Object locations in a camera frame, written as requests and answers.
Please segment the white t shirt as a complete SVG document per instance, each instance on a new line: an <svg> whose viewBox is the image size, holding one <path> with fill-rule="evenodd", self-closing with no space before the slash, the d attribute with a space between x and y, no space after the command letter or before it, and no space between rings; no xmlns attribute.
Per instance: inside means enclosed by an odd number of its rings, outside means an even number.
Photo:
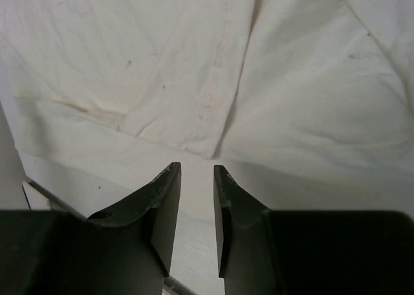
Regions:
<svg viewBox="0 0 414 295"><path fill-rule="evenodd" d="M1 0L16 144L413 185L413 0Z"/></svg>

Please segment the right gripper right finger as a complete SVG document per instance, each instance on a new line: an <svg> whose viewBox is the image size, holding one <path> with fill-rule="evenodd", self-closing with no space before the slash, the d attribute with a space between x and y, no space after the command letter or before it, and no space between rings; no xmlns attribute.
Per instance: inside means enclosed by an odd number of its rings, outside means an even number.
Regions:
<svg viewBox="0 0 414 295"><path fill-rule="evenodd" d="M213 203L219 276L225 277L230 254L240 244L236 259L245 259L264 276L275 277L275 243L271 210L244 190L222 165L213 169Z"/></svg>

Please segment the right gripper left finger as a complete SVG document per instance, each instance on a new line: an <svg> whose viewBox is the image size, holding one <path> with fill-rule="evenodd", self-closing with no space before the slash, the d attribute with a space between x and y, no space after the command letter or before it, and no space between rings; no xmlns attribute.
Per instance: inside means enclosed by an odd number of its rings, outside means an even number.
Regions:
<svg viewBox="0 0 414 295"><path fill-rule="evenodd" d="M172 162L151 182L87 220L106 228L138 222L139 238L154 255L164 277L169 276L180 201L181 164Z"/></svg>

